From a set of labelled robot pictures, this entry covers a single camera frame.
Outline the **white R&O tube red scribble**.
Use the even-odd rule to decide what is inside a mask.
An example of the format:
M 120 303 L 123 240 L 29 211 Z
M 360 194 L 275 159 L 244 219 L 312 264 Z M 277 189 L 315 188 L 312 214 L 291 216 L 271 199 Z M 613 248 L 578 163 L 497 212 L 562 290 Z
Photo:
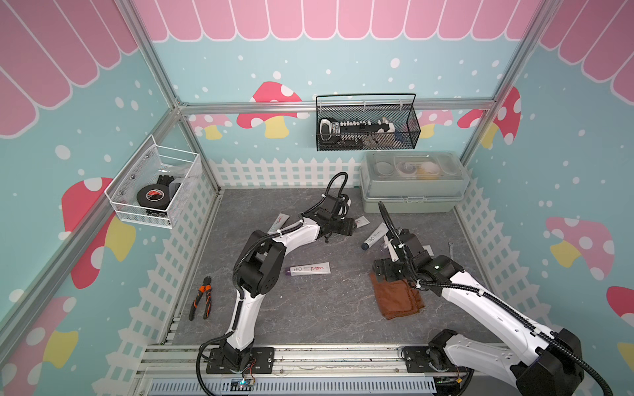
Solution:
M 386 236 L 387 232 L 388 232 L 388 227 L 386 226 L 386 224 L 385 223 L 379 224 L 377 228 L 371 233 L 371 235 L 367 239 L 365 239 L 365 241 L 362 243 L 361 245 L 362 250 L 366 251 L 370 247 L 375 245 L 377 242 L 382 240 L 383 237 Z

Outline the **brown cloth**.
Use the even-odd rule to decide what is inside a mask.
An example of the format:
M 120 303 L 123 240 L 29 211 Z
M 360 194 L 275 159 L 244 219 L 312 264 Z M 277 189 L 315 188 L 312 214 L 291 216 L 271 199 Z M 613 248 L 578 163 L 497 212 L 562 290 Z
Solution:
M 411 288 L 405 280 L 379 281 L 373 272 L 370 279 L 378 309 L 385 319 L 411 316 L 425 307 L 419 291 Z

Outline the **white R&O purple cap tube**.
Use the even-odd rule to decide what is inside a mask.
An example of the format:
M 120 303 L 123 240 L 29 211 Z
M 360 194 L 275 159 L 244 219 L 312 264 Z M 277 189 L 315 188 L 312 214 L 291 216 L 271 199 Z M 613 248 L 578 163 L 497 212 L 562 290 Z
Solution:
M 331 273 L 330 264 L 328 262 L 293 266 L 293 267 L 288 267 L 285 270 L 285 274 L 290 277 L 310 276 L 310 275 L 328 275 L 330 273 Z

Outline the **white green cap toothpaste tube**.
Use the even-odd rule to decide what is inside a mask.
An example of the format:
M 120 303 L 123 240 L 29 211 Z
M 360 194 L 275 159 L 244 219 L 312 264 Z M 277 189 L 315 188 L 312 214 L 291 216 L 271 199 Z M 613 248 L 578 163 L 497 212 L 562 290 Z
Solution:
M 355 219 L 355 225 L 357 228 L 361 228 L 365 225 L 369 224 L 369 220 L 365 217 L 365 216 L 361 216 L 357 219 Z

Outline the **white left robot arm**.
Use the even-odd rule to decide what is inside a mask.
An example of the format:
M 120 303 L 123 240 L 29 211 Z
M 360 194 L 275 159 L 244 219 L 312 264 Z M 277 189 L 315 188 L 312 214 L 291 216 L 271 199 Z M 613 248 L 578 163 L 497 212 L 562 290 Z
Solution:
M 265 233 L 254 231 L 234 265 L 232 283 L 236 300 L 225 335 L 213 340 L 218 348 L 208 357 L 207 372 L 214 365 L 229 371 L 244 371 L 252 361 L 254 331 L 264 296 L 282 275 L 282 264 L 290 252 L 332 234 L 350 236 L 356 229 L 348 217 L 348 195 L 325 193 L 320 201 L 300 214 L 294 224 Z

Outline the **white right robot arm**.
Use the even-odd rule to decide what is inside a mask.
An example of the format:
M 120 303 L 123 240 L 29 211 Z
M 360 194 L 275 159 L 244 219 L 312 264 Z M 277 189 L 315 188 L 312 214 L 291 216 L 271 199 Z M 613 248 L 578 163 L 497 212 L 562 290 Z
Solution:
M 435 371 L 464 367 L 501 380 L 522 395 L 572 395 L 590 376 L 605 395 L 608 382 L 582 358 L 581 341 L 567 329 L 555 331 L 538 323 L 483 287 L 447 256 L 429 255 L 406 229 L 383 234 L 387 259 L 374 262 L 382 281 L 404 281 L 430 290 L 485 326 L 502 346 L 480 343 L 444 329 L 427 346 L 426 365 Z

